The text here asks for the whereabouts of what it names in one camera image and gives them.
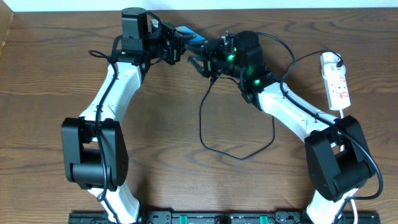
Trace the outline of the blue Galaxy smartphone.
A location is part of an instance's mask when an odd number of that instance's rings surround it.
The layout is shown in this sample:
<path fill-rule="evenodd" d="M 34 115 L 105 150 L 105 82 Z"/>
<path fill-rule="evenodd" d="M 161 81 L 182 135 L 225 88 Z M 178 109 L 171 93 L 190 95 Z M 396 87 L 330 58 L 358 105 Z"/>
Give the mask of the blue Galaxy smartphone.
<path fill-rule="evenodd" d="M 187 26 L 179 26 L 176 28 L 177 36 L 181 37 L 183 40 L 186 40 L 187 43 L 199 43 L 204 42 L 206 39 L 201 35 L 197 34 Z"/>

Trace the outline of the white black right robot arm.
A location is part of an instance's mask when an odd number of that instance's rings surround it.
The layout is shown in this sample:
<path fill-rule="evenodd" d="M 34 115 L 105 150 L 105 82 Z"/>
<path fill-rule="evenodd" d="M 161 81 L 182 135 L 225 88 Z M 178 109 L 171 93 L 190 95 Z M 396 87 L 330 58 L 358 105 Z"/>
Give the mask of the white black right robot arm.
<path fill-rule="evenodd" d="M 381 171 L 371 156 L 360 123 L 314 107 L 267 69 L 259 33 L 242 31 L 219 39 L 190 41 L 189 62 L 211 81 L 227 75 L 243 98 L 286 125 L 304 143 L 315 194 L 305 211 L 309 223 L 337 223 L 356 192 Z"/>

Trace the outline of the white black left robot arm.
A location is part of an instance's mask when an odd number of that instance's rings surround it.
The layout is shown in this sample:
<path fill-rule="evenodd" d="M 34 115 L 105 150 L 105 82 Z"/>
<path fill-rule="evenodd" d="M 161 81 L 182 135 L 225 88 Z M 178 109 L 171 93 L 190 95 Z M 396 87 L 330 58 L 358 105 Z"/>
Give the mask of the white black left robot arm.
<path fill-rule="evenodd" d="M 121 124 L 150 67 L 161 61 L 175 65 L 187 44 L 204 38 L 140 7 L 123 9 L 121 25 L 122 33 L 114 39 L 109 55 L 89 51 L 106 59 L 108 71 L 87 109 L 63 121 L 63 158 L 67 180 L 94 195 L 110 223 L 145 223 L 140 202 L 126 182 L 129 157 Z"/>

